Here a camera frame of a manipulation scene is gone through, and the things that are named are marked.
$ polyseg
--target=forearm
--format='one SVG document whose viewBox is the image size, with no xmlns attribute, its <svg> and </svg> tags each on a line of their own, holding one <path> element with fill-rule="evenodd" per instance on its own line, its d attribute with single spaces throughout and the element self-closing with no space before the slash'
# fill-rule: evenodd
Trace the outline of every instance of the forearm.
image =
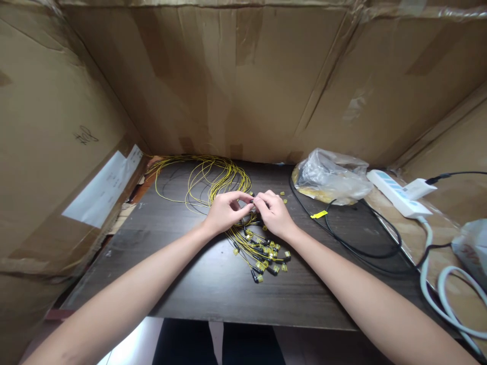
<svg viewBox="0 0 487 365">
<path fill-rule="evenodd" d="M 477 363 L 432 319 L 374 276 L 298 228 L 284 239 L 395 364 Z"/>
<path fill-rule="evenodd" d="M 67 319 L 25 364 L 96 363 L 142 321 L 214 235 L 198 225 L 127 271 Z"/>
</svg>

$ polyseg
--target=black power cord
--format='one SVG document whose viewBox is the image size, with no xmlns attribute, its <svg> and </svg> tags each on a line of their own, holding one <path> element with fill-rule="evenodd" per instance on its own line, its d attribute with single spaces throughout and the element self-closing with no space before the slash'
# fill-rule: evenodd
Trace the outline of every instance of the black power cord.
<svg viewBox="0 0 487 365">
<path fill-rule="evenodd" d="M 407 270 L 402 270 L 402 271 L 390 271 L 390 270 L 387 270 L 387 269 L 384 269 L 376 264 L 373 264 L 372 262 L 368 261 L 367 259 L 365 258 L 371 258 L 371 259 L 389 259 L 389 258 L 392 258 L 394 257 L 395 255 L 399 254 L 401 252 L 401 248 L 402 248 L 402 238 L 401 238 L 401 235 L 399 234 L 399 231 L 397 230 L 397 228 L 390 222 L 388 221 L 382 214 L 380 214 L 378 211 L 376 211 L 374 208 L 372 208 L 370 205 L 366 204 L 365 202 L 363 202 L 362 200 L 359 200 L 360 203 L 362 203 L 363 205 L 365 205 L 366 207 L 368 207 L 370 209 L 371 212 L 373 212 L 374 214 L 376 214 L 377 216 L 381 217 L 384 222 L 386 222 L 391 228 L 392 230 L 396 233 L 397 235 L 397 240 L 398 240 L 398 244 L 397 246 L 391 251 L 391 252 L 388 252 L 388 253 L 384 253 L 384 254 L 371 254 L 371 253 L 367 253 L 367 252 L 364 252 L 356 247 L 354 247 L 353 245 L 351 245 L 350 243 L 348 243 L 347 241 L 345 241 L 344 239 L 342 239 L 340 236 L 338 236 L 331 228 L 329 222 L 328 222 L 328 215 L 326 214 L 325 215 L 325 223 L 326 223 L 326 226 L 323 225 L 320 221 L 318 221 L 317 219 L 315 218 L 311 218 L 311 213 L 309 212 L 309 210 L 304 206 L 303 202 L 301 201 L 301 199 L 299 199 L 299 196 L 298 194 L 300 194 L 294 187 L 294 184 L 293 184 L 293 181 L 292 181 L 292 178 L 290 177 L 289 179 L 289 186 L 291 187 L 291 191 L 293 192 L 294 196 L 296 197 L 296 200 L 298 201 L 298 203 L 301 205 L 301 207 L 304 209 L 304 211 L 306 212 L 306 214 L 310 217 L 310 219 L 312 219 L 317 225 L 319 225 L 324 231 L 326 231 L 330 236 L 332 236 L 333 238 L 335 238 L 338 242 L 340 242 L 347 250 L 349 250 L 358 260 L 360 260 L 361 262 L 367 264 L 368 266 L 372 267 L 373 269 L 375 270 L 378 270 L 378 271 L 381 271 L 383 273 L 386 273 L 386 274 L 393 274 L 393 275 L 411 275 L 411 274 L 414 274 L 416 273 L 417 269 L 421 267 L 421 265 L 423 264 L 423 262 L 426 260 L 426 257 L 428 257 L 428 254 L 430 252 L 431 249 L 435 249 L 435 248 L 444 248 L 444 247 L 449 247 L 451 246 L 451 243 L 448 243 L 446 245 L 430 245 L 429 247 L 426 248 L 425 250 L 425 253 L 423 254 L 423 256 L 421 257 L 420 261 L 418 262 L 417 265 L 413 266 L 412 268 L 410 269 L 407 269 Z M 331 207 L 331 205 L 333 204 L 335 200 L 333 200 L 330 204 L 328 204 L 327 208 L 326 208 L 326 211 L 329 212 L 329 209 Z"/>
<path fill-rule="evenodd" d="M 450 177 L 450 176 L 453 176 L 453 175 L 461 175 L 461 174 L 465 174 L 465 173 L 475 173 L 475 174 L 482 174 L 482 175 L 487 175 L 487 172 L 486 171 L 459 171 L 459 172 L 446 172 L 446 173 L 443 173 L 443 174 L 439 174 L 438 176 L 436 177 L 431 177 L 429 178 L 428 180 L 425 181 L 425 183 L 427 183 L 428 185 L 434 185 L 436 184 L 439 180 L 443 179 L 443 178 L 447 178 L 447 177 Z"/>
</svg>

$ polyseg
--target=finger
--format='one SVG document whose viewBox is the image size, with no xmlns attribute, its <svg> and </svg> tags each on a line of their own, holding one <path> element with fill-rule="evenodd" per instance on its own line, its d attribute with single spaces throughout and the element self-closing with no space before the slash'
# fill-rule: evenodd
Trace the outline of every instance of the finger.
<svg viewBox="0 0 487 365">
<path fill-rule="evenodd" d="M 275 194 L 267 194 L 266 193 L 259 193 L 257 194 L 257 196 L 259 198 L 261 198 L 263 201 L 265 201 L 267 203 L 267 205 L 269 206 L 269 208 L 272 208 L 272 206 L 275 204 L 275 199 L 276 199 L 276 195 Z"/>
<path fill-rule="evenodd" d="M 240 199 L 244 201 L 245 203 L 249 204 L 250 201 L 253 199 L 252 195 L 249 195 L 247 193 L 241 192 L 241 191 L 234 191 L 234 192 L 228 192 L 221 194 L 222 196 L 225 197 L 225 199 L 228 199 L 228 201 L 233 201 Z"/>
<path fill-rule="evenodd" d="M 240 204 L 236 200 L 230 202 L 230 207 L 235 211 L 240 210 Z"/>
<path fill-rule="evenodd" d="M 245 217 L 247 214 L 249 214 L 253 207 L 254 207 L 253 204 L 247 204 L 242 209 L 237 210 L 235 213 L 233 213 L 233 215 L 235 216 L 235 222 L 238 222 L 243 217 Z"/>
<path fill-rule="evenodd" d="M 265 219 L 271 213 L 270 213 L 269 208 L 265 204 L 265 201 L 262 198 L 260 198 L 259 195 L 261 195 L 261 194 L 262 193 L 257 194 L 257 196 L 254 198 L 254 204 L 257 207 L 257 209 L 259 210 L 260 215 Z"/>
</svg>

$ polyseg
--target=white cable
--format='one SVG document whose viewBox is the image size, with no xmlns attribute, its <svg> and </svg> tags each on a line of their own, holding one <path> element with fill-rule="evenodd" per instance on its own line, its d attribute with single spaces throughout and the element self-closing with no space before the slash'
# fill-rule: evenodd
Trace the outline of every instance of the white cable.
<svg viewBox="0 0 487 365">
<path fill-rule="evenodd" d="M 426 221 L 426 219 L 422 216 L 417 218 L 421 224 L 425 227 L 425 230 L 427 232 L 427 238 L 426 238 L 426 247 L 431 245 L 433 242 L 433 230 L 431 229 L 431 226 L 429 223 Z M 453 271 L 458 271 L 460 272 L 473 286 L 475 291 L 478 293 L 480 298 L 483 300 L 484 304 L 487 306 L 487 295 L 483 291 L 483 289 L 480 287 L 479 284 L 475 281 L 473 277 L 470 276 L 465 270 L 462 270 L 458 267 L 455 266 L 448 266 L 444 268 L 439 277 L 438 277 L 438 283 L 437 283 L 437 290 L 438 290 L 438 295 L 440 297 L 440 302 L 445 309 L 445 312 L 443 312 L 433 301 L 433 299 L 430 296 L 430 293 L 428 292 L 428 283 L 427 283 L 427 277 L 428 277 L 428 263 L 429 263 L 429 257 L 426 257 L 423 265 L 421 266 L 421 276 L 420 276 L 420 284 L 421 284 L 421 291 L 423 292 L 423 295 L 425 296 L 427 302 L 430 304 L 431 307 L 441 316 L 443 319 L 445 319 L 448 323 L 452 324 L 455 326 L 459 331 L 460 335 L 465 339 L 465 341 L 474 349 L 474 351 L 482 355 L 482 352 L 478 348 L 478 346 L 473 342 L 473 340 L 468 336 L 471 335 L 473 337 L 478 337 L 483 340 L 487 340 L 487 332 L 479 332 L 475 331 L 471 328 L 465 327 L 462 325 L 457 317 L 455 316 L 455 313 L 453 312 L 453 309 L 451 308 L 450 304 L 448 303 L 448 299 L 446 298 L 446 291 L 445 291 L 445 286 L 446 286 L 446 278 L 449 274 L 451 274 Z"/>
</svg>

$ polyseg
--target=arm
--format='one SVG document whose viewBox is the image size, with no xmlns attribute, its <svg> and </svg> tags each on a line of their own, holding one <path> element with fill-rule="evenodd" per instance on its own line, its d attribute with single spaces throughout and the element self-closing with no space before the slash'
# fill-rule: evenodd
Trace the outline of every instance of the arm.
<svg viewBox="0 0 487 365">
<path fill-rule="evenodd" d="M 242 192 L 217 195 L 203 223 L 151 255 L 69 317 L 27 359 L 32 364 L 97 363 L 134 330 L 193 257 L 217 234 L 249 214 Z"/>
<path fill-rule="evenodd" d="M 254 204 L 267 228 L 296 249 L 393 363 L 477 364 L 414 304 L 300 230 L 278 195 L 270 190 L 259 193 Z"/>
</svg>

